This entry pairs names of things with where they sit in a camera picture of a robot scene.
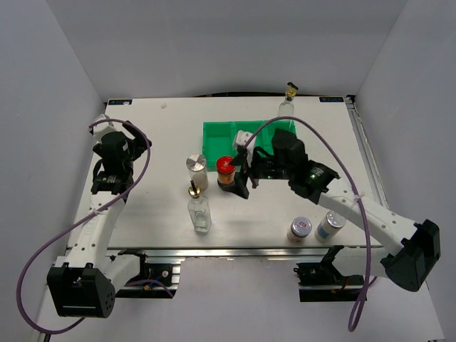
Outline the clear glass cruet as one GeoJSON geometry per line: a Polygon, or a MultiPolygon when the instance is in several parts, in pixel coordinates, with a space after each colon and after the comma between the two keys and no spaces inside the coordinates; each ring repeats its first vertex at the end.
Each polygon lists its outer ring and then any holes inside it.
{"type": "Polygon", "coordinates": [[[193,180],[188,189],[190,200],[187,205],[194,230],[199,234],[206,234],[212,226],[209,200],[202,194],[201,189],[193,180]]]}

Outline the glass cruet with dark spice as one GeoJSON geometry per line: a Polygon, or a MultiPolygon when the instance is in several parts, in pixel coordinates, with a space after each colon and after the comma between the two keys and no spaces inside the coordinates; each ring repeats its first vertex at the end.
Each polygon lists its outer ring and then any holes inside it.
{"type": "Polygon", "coordinates": [[[294,98],[298,91],[298,87],[292,83],[287,83],[287,89],[284,95],[284,101],[279,105],[278,117],[293,117],[294,116],[294,98]]]}

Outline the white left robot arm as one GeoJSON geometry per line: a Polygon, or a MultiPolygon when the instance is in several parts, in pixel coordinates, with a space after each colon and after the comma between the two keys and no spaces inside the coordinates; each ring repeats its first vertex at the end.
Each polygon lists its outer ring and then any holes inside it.
{"type": "Polygon", "coordinates": [[[100,115],[90,127],[97,140],[93,152],[100,159],[93,169],[88,218],[68,255],[47,275],[56,312],[62,317],[107,318],[117,291],[128,280],[144,284],[150,278],[150,266],[137,256],[106,254],[115,223],[140,180],[133,175],[133,163],[151,147],[132,123],[123,121],[122,130],[113,123],[100,115]]]}

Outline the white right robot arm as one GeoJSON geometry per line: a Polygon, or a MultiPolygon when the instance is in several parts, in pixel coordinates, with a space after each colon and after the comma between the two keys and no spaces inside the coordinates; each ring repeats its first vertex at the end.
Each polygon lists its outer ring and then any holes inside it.
{"type": "Polygon", "coordinates": [[[309,159],[304,143],[292,132],[275,131],[272,153],[255,146],[254,139],[249,132],[235,135],[237,154],[229,164],[237,171],[233,181],[222,186],[225,192],[247,199],[248,185],[286,180],[296,195],[345,217],[380,243],[380,253],[366,257],[369,266],[380,267],[377,276],[407,291],[420,289],[441,255],[436,223],[417,223],[361,196],[352,179],[309,159]]]}

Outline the red-lid dark sauce jar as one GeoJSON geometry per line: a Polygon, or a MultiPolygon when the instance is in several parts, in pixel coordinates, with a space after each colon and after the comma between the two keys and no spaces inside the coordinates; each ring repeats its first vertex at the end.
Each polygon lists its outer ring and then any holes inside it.
{"type": "Polygon", "coordinates": [[[233,157],[230,155],[221,156],[216,162],[217,184],[221,189],[231,185],[234,182],[236,167],[231,164],[233,157]]]}

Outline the green three-compartment tray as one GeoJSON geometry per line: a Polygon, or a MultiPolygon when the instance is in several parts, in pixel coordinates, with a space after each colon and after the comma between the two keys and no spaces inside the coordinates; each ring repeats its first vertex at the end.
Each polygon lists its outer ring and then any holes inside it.
{"type": "MultiPolygon", "coordinates": [[[[254,133],[263,123],[264,120],[204,122],[202,154],[207,160],[207,170],[216,171],[216,163],[220,157],[225,155],[235,157],[237,155],[236,149],[233,148],[233,142],[239,130],[254,133]]],[[[276,129],[287,130],[296,134],[294,123],[290,120],[278,120],[269,124],[257,135],[254,146],[262,147],[269,154],[273,154],[271,140],[276,129]]]]}

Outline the silver-lid white powder jar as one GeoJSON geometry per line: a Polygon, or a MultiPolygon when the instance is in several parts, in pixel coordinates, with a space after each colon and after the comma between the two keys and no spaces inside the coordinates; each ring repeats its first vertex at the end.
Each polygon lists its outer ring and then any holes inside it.
{"type": "Polygon", "coordinates": [[[205,191],[209,186],[206,157],[201,153],[192,154],[186,159],[186,167],[190,179],[201,191],[205,191]]]}

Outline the red-label lid small jar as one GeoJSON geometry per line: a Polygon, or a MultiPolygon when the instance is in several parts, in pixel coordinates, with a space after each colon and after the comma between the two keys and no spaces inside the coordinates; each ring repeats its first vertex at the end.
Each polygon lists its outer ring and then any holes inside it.
{"type": "Polygon", "coordinates": [[[296,217],[287,231],[287,238],[292,243],[301,243],[312,231],[312,223],[306,217],[296,217]]]}

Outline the blue-label white shaker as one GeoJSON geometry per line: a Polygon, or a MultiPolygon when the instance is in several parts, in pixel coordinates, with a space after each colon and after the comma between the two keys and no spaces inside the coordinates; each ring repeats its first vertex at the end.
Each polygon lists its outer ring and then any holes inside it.
{"type": "Polygon", "coordinates": [[[328,211],[314,232],[319,242],[327,242],[337,235],[346,225],[346,218],[334,211],[328,211]]]}

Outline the right blue table sticker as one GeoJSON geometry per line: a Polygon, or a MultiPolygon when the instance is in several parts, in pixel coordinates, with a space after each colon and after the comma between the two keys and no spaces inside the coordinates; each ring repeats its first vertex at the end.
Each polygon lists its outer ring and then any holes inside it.
{"type": "Polygon", "coordinates": [[[321,96],[318,98],[321,103],[344,103],[345,100],[340,96],[321,96]]]}

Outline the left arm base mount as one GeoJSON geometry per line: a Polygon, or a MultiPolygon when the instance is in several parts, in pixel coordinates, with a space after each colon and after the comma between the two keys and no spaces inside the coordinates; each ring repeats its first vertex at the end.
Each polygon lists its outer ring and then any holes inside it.
{"type": "Polygon", "coordinates": [[[109,256],[108,278],[117,299],[171,299],[180,282],[181,261],[124,249],[109,256]]]}

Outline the aluminium side rail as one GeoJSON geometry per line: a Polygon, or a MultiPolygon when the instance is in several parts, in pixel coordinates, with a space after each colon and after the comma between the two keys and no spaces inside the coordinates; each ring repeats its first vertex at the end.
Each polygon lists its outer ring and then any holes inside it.
{"type": "Polygon", "coordinates": [[[361,152],[361,157],[363,159],[363,163],[368,175],[370,187],[373,191],[373,198],[377,203],[389,208],[377,162],[375,160],[371,145],[368,140],[368,136],[366,134],[366,130],[363,126],[361,117],[356,107],[356,97],[354,95],[347,95],[344,100],[352,122],[353,131],[356,136],[358,147],[361,152]]]}

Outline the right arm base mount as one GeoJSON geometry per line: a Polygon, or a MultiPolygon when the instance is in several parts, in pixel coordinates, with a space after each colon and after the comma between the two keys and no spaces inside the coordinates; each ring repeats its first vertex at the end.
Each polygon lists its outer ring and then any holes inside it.
{"type": "Polygon", "coordinates": [[[318,262],[300,262],[294,267],[299,279],[301,303],[354,302],[364,283],[361,275],[343,276],[333,265],[342,246],[331,247],[318,262]]]}

